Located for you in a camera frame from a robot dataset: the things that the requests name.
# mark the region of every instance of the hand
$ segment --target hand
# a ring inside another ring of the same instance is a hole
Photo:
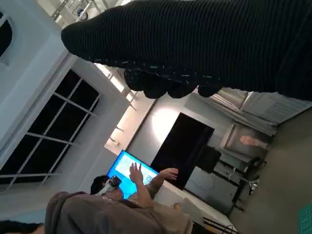
[[[137,163],[132,163],[130,167],[130,179],[136,185],[143,184],[143,174],[141,168],[142,164],[140,164],[139,168],[137,168]]]
[[[164,179],[176,180],[178,173],[179,173],[179,170],[176,168],[167,168],[159,172],[159,176],[161,176]]]

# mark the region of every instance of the monitor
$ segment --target monitor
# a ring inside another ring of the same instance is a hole
[[[150,168],[148,165],[133,157],[124,150],[121,151],[116,161],[113,163],[111,169],[108,171],[107,176],[118,176],[121,179],[120,189],[123,192],[123,198],[127,199],[130,195],[137,191],[136,185],[130,180],[129,168],[132,163],[142,164],[143,183],[148,184],[157,174],[155,170]]]

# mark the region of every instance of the floor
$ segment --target floor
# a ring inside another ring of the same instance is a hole
[[[312,110],[278,129],[266,160],[255,193],[243,196],[245,213],[230,220],[241,234],[295,234],[298,211],[312,202]]]

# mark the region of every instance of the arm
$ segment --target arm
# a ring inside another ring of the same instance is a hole
[[[150,196],[148,188],[142,183],[136,184],[137,198],[140,206],[147,208],[153,207],[153,200]]]
[[[156,175],[152,179],[152,181],[149,184],[146,185],[152,199],[154,199],[155,195],[161,188],[164,180],[165,179],[176,180],[178,172],[179,171],[176,168],[167,168],[165,170],[162,170],[158,175]]]
[[[143,174],[141,171],[142,165],[137,168],[137,163],[132,164],[130,167],[130,179],[136,184],[138,204],[144,208],[152,207],[153,200],[147,187],[143,184]]]

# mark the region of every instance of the cable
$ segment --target cable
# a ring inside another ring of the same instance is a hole
[[[229,227],[231,227],[231,233],[233,233],[233,231],[234,231],[233,225],[230,224],[230,225],[228,225],[228,226],[223,230],[223,232],[222,232],[221,234],[224,234],[224,232],[225,232],[227,229],[229,229]]]

